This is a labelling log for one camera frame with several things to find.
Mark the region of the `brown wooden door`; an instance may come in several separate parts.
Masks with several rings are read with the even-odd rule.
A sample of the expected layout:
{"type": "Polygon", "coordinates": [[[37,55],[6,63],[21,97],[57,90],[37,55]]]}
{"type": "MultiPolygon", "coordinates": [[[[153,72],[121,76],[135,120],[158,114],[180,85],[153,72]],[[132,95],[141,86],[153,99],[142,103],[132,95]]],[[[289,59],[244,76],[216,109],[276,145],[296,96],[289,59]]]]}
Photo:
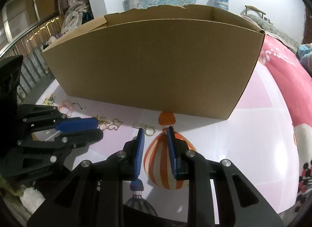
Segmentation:
{"type": "Polygon", "coordinates": [[[312,16],[309,8],[305,7],[305,27],[302,44],[312,43],[312,16]]]}

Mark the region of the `red floral blanket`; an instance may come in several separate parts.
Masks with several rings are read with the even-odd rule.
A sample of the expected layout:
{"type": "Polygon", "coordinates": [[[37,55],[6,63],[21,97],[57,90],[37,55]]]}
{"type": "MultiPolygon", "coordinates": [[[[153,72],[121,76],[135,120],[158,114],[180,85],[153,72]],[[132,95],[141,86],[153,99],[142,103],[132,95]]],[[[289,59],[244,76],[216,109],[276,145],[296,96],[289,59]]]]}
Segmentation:
{"type": "Polygon", "coordinates": [[[299,155],[298,193],[293,211],[299,213],[311,197],[311,77],[287,46],[268,35],[259,60],[276,81],[292,119],[299,155]]]}

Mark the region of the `brown cardboard box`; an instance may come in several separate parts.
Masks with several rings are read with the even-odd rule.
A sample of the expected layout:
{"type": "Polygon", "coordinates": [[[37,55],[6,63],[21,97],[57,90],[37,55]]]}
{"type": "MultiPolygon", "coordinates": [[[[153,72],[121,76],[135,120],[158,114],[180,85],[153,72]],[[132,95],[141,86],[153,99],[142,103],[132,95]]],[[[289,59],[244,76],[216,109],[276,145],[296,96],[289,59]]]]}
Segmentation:
{"type": "Polygon", "coordinates": [[[69,96],[226,120],[264,39],[260,27],[220,8],[159,5],[89,21],[42,56],[69,96]]]}

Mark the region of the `metal stair railing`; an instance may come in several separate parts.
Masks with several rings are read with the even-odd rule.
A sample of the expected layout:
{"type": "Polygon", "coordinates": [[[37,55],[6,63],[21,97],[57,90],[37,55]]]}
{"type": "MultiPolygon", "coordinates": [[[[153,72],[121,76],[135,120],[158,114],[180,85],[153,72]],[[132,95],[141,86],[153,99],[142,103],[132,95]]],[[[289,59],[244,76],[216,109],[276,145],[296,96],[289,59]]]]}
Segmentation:
{"type": "Polygon", "coordinates": [[[36,103],[55,77],[42,58],[43,50],[51,37],[61,31],[62,17],[53,13],[18,34],[14,40],[1,49],[1,60],[22,55],[23,63],[17,103],[36,103]]]}

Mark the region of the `gold butterfly charm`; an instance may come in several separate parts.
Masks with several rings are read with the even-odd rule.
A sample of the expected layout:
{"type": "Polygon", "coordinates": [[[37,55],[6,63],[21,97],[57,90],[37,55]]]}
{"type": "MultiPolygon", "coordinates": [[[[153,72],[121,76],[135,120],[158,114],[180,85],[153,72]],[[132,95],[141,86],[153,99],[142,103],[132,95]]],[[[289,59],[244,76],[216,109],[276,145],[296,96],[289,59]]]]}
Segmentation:
{"type": "Polygon", "coordinates": [[[109,130],[109,131],[117,131],[120,126],[123,124],[122,121],[120,121],[117,118],[114,118],[112,120],[106,119],[105,117],[101,116],[94,116],[94,118],[98,122],[98,128],[102,131],[109,130]]]}

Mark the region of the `grey green blanket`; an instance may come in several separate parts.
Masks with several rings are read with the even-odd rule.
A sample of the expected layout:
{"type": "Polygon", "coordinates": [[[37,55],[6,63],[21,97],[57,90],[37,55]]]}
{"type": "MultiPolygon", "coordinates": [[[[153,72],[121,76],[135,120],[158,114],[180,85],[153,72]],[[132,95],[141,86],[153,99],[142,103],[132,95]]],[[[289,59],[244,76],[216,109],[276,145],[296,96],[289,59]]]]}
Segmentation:
{"type": "Polygon", "coordinates": [[[284,33],[283,31],[279,30],[278,28],[274,27],[273,24],[268,23],[264,19],[260,17],[254,16],[252,14],[241,15],[247,21],[258,25],[265,33],[278,41],[281,41],[285,46],[287,46],[294,54],[297,54],[299,49],[299,43],[297,43],[293,38],[289,35],[284,33]]]}

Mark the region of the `blue water jug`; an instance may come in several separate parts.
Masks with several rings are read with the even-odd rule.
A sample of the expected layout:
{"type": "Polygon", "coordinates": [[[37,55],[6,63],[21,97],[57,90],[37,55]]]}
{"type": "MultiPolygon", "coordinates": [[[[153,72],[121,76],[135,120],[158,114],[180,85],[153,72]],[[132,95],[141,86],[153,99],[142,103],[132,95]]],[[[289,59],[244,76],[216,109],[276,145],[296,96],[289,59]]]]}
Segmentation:
{"type": "Polygon", "coordinates": [[[213,6],[228,11],[229,0],[213,0],[213,6]]]}

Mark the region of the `wooden chair back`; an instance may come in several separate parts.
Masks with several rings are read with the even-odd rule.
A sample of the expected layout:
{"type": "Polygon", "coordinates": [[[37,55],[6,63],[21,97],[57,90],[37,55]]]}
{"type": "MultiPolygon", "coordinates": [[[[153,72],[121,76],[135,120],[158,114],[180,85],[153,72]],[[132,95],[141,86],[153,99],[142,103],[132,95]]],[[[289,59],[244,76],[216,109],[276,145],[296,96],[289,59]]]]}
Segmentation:
{"type": "Polygon", "coordinates": [[[264,18],[264,16],[266,15],[265,12],[263,12],[262,10],[252,6],[252,5],[245,5],[245,14],[248,13],[248,11],[253,11],[256,12],[262,19],[264,18]]]}

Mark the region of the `pile of clothes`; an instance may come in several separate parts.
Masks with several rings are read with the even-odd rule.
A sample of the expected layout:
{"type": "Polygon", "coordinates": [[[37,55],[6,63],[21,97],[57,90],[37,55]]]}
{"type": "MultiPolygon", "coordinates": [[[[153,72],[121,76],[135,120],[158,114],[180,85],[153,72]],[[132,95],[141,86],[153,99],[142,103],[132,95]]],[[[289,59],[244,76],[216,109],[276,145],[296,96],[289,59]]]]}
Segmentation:
{"type": "Polygon", "coordinates": [[[93,20],[89,0],[54,0],[54,7],[63,15],[63,23],[58,37],[52,36],[43,48],[47,48],[67,32],[93,20]]]}

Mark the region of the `blue patterned quilt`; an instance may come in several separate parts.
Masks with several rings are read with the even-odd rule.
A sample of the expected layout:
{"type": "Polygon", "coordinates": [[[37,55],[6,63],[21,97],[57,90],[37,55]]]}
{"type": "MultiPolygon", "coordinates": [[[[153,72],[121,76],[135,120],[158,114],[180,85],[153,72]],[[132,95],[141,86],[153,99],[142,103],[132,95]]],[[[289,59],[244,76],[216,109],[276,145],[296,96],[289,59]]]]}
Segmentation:
{"type": "Polygon", "coordinates": [[[312,76],[312,43],[300,45],[298,57],[302,67],[312,76]]]}

